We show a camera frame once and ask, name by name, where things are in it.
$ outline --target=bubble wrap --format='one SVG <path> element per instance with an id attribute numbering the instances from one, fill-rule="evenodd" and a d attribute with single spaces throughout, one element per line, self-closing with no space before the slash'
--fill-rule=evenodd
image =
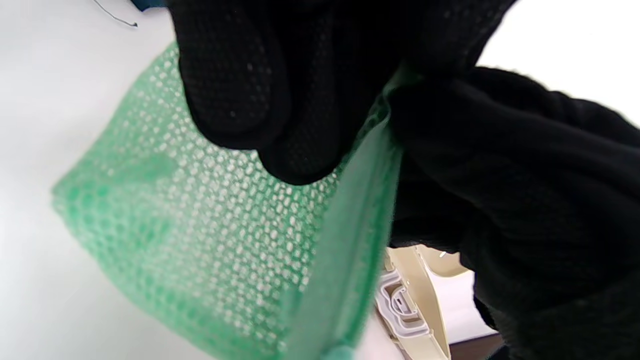
<path id="1" fill-rule="evenodd" d="M 370 144 L 397 164 L 368 168 L 356 152 L 365 159 L 339 201 L 330 200 L 345 164 L 308 186 L 282 183 L 256 152 L 221 149 L 195 129 L 177 59 L 174 44 L 139 77 L 56 185 L 56 211 L 126 296 L 220 360 L 314 360 L 355 345 L 390 231 L 399 150 Z M 382 105 L 367 130 L 388 115 Z"/>

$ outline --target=white table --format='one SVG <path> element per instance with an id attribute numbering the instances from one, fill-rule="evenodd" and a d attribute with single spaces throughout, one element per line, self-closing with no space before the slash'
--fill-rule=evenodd
<path id="1" fill-rule="evenodd" d="M 631 47 L 638 5 L 607 3 L 524 0 L 483 63 L 640 119 L 640 58 Z M 173 39 L 164 10 L 141 14 L 126 0 L 102 4 L 140 28 L 111 20 L 91 0 L 0 5 L 0 359 L 209 359 L 121 296 L 49 206 L 51 186 Z M 451 341 L 490 332 L 473 308 L 471 284 L 471 274 L 434 278 Z M 372 323 L 358 358 L 399 359 L 384 338 Z"/>

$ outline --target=black glove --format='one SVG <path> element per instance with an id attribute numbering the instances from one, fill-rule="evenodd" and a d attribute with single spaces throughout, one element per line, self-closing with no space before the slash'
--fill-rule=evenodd
<path id="1" fill-rule="evenodd" d="M 405 146 L 396 246 L 460 251 L 514 359 L 640 355 L 640 131 L 478 68 L 390 98 Z"/>
<path id="2" fill-rule="evenodd" d="M 462 74 L 515 0 L 168 0 L 199 130 L 292 184 L 328 175 L 401 59 Z"/>

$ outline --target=cable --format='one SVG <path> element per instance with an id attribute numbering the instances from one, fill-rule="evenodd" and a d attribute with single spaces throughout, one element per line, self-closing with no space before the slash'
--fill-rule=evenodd
<path id="1" fill-rule="evenodd" d="M 119 17 L 116 17 L 112 13 L 110 13 L 109 10 L 105 9 L 104 6 L 98 2 L 98 0 L 93 0 L 93 2 L 96 3 L 96 5 L 98 5 L 100 7 L 100 9 L 102 9 L 103 12 L 106 12 L 107 14 L 109 14 L 109 16 L 111 16 L 114 20 L 119 21 L 122 24 L 128 25 L 128 26 L 130 26 L 132 28 L 137 28 L 138 27 L 138 23 L 137 22 L 133 22 L 133 23 L 127 22 L 127 21 L 122 20 Z"/>

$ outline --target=green plastic bag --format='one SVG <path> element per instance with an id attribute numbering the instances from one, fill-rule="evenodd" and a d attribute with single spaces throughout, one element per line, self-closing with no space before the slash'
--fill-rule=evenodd
<path id="1" fill-rule="evenodd" d="M 56 211 L 126 296 L 217 359 L 349 358 L 401 160 L 384 97 L 351 161 L 291 186 L 255 152 L 219 148 L 195 129 L 177 59 L 173 44 L 138 78 L 56 185 Z"/>

